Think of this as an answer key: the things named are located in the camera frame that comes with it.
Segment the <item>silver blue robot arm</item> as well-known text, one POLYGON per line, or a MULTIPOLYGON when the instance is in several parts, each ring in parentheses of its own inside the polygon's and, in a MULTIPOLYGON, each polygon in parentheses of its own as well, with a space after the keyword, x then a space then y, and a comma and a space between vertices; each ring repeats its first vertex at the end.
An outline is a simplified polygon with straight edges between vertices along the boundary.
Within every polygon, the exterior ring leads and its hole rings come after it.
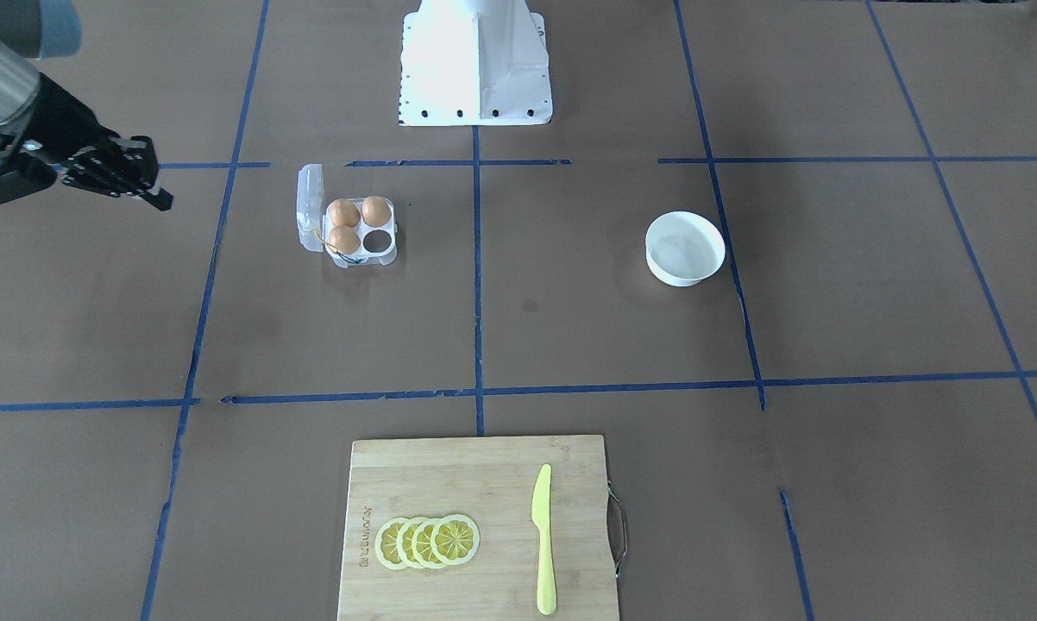
POLYGON ((124 137, 36 67, 80 50, 71 1, 0 1, 0 204, 60 182, 167 211, 160 162, 148 136, 124 137))

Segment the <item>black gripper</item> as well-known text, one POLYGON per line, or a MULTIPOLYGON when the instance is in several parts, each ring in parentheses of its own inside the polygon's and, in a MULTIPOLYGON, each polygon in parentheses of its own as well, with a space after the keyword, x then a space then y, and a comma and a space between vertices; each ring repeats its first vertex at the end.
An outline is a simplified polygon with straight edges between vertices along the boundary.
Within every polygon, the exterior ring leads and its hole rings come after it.
POLYGON ((142 200, 170 211, 174 197, 159 187, 159 161, 147 136, 124 137, 101 125, 96 114, 49 76, 30 106, 26 141, 39 145, 46 164, 65 169, 62 182, 73 188, 142 200))

